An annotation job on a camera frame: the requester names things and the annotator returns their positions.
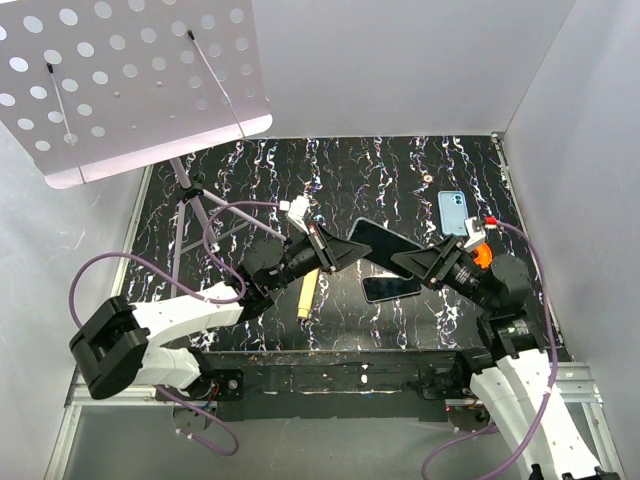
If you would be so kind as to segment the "spare phone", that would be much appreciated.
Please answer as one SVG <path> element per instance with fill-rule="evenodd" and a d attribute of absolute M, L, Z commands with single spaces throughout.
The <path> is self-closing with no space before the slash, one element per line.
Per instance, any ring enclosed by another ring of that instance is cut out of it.
<path fill-rule="evenodd" d="M 391 257 L 396 253 L 420 250 L 423 246 L 419 243 L 364 217 L 355 220 L 349 233 L 349 240 L 368 245 L 371 248 L 371 252 L 365 256 L 367 261 L 400 278 L 411 279 L 414 277 L 406 268 L 394 263 Z"/>

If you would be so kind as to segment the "light blue phone case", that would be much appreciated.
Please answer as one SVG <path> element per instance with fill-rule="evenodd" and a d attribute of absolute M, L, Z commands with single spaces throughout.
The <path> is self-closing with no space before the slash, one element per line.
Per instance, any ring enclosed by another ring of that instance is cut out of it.
<path fill-rule="evenodd" d="M 440 191 L 437 195 L 440 224 L 445 236 L 466 236 L 468 209 L 461 191 Z"/>

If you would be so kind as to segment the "black smartphone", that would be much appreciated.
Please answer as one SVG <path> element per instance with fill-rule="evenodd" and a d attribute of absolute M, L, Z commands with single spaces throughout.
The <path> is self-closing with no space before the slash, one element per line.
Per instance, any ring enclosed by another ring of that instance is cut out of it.
<path fill-rule="evenodd" d="M 365 300 L 374 304 L 419 295 L 422 285 L 415 279 L 376 276 L 364 278 L 362 288 Z"/>

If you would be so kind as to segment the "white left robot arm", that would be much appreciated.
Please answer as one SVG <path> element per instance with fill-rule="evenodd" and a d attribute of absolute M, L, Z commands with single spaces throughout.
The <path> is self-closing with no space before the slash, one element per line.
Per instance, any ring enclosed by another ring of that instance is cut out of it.
<path fill-rule="evenodd" d="M 286 242 L 264 238 L 247 249 L 236 278 L 161 301 L 105 300 L 80 324 L 69 348 L 95 400 L 132 385 L 173 387 L 200 400 L 212 390 L 211 367 L 203 354 L 170 342 L 256 318 L 297 279 L 316 269 L 341 271 L 371 251 L 317 224 Z"/>

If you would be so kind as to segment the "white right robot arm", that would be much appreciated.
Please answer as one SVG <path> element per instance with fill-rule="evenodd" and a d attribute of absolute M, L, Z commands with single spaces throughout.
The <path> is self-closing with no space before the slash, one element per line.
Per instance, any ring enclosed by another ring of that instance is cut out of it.
<path fill-rule="evenodd" d="M 556 386 L 557 353 L 525 308 L 531 291 L 525 262 L 499 255 L 481 266 L 454 237 L 392 260 L 426 287 L 448 287 L 482 310 L 483 344 L 457 352 L 452 383 L 484 405 L 509 446 L 510 457 L 490 478 L 512 466 L 524 479 L 619 478 L 591 452 Z"/>

